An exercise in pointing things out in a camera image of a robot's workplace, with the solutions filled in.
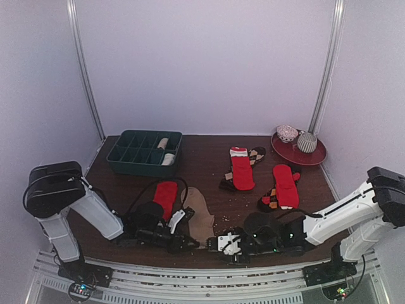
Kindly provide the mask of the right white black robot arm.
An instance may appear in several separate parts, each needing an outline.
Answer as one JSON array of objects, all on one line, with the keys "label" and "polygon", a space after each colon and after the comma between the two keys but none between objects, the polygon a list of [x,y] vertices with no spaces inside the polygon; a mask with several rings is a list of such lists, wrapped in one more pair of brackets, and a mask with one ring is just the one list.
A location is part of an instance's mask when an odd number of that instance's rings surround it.
[{"label": "right white black robot arm", "polygon": [[252,256],[301,256],[327,239],[356,225],[349,237],[334,247],[335,257],[324,273],[336,280],[388,231],[404,226],[404,176],[373,167],[368,178],[340,201],[314,213],[283,223],[271,213],[250,213],[241,228],[207,239],[210,252],[222,253],[227,263],[249,263]]}]

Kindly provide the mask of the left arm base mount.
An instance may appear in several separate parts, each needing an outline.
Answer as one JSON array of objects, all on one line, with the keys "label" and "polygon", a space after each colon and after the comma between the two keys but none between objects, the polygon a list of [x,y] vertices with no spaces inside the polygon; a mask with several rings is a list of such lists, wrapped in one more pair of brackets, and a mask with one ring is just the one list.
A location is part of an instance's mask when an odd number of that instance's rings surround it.
[{"label": "left arm base mount", "polygon": [[86,262],[60,262],[58,275],[72,282],[67,294],[75,302],[83,303],[95,295],[98,288],[108,288],[113,276],[110,267]]}]

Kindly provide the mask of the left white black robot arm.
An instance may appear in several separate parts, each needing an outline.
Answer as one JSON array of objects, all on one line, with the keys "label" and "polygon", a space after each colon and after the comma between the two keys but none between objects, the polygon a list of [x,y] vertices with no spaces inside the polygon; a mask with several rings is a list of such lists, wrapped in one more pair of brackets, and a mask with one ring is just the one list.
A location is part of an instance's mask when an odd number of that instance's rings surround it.
[{"label": "left white black robot arm", "polygon": [[193,237],[177,232],[177,225],[190,219],[193,209],[183,206],[175,213],[166,211],[170,200],[177,198],[180,183],[186,181],[169,177],[150,182],[145,190],[156,188],[153,200],[143,204],[134,201],[120,214],[108,205],[104,193],[83,176],[80,164],[67,161],[32,169],[22,204],[40,223],[59,260],[66,263],[67,272],[77,281],[85,281],[91,268],[82,260],[81,247],[70,229],[66,218],[69,211],[78,213],[118,247],[144,243],[169,253],[190,251],[200,244]]}]

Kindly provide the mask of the red sock near left arm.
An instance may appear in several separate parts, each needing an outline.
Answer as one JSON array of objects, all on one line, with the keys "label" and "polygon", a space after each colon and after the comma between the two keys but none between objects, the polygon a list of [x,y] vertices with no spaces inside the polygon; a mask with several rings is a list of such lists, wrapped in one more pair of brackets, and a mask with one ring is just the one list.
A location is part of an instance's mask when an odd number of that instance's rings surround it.
[{"label": "red sock near left arm", "polygon": [[168,222],[171,218],[173,206],[177,199],[177,193],[178,184],[176,182],[160,182],[156,187],[153,201],[163,208],[163,219],[166,222]]}]

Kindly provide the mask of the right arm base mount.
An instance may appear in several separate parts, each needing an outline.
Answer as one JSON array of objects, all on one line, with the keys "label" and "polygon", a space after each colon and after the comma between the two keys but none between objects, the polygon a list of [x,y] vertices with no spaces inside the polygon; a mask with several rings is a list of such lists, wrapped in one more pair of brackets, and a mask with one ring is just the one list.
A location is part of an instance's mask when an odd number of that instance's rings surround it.
[{"label": "right arm base mount", "polygon": [[321,286],[323,296],[330,301],[345,300],[352,291],[356,262],[329,261],[303,268],[302,273],[307,287]]}]

